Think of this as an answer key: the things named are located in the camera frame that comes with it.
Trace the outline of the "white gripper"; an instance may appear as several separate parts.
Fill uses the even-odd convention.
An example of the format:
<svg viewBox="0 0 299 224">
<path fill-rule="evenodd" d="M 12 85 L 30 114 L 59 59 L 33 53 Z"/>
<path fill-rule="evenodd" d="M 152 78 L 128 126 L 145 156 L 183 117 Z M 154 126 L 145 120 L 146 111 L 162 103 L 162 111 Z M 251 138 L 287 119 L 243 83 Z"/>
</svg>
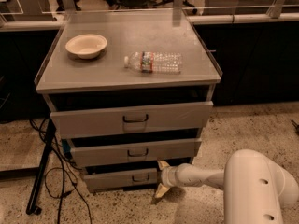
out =
<svg viewBox="0 0 299 224">
<path fill-rule="evenodd" d="M 161 199 L 173 187 L 178 187 L 180 182 L 177 178 L 177 166 L 169 166 L 166 161 L 157 161 L 161 172 L 161 180 L 154 194 L 155 199 Z"/>
</svg>

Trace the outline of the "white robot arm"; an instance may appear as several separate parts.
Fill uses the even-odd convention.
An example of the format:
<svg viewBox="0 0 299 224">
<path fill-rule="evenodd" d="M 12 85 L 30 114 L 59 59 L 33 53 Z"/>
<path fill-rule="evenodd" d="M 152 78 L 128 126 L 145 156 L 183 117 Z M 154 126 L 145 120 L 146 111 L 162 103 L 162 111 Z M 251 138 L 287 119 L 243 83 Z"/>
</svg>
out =
<svg viewBox="0 0 299 224">
<path fill-rule="evenodd" d="M 299 197 L 298 183 L 287 170 L 250 149 L 235 152 L 222 170 L 188 163 L 171 166 L 166 161 L 159 161 L 158 166 L 157 199 L 173 187 L 221 189 L 225 224 L 284 224 L 281 209 L 296 204 Z"/>
</svg>

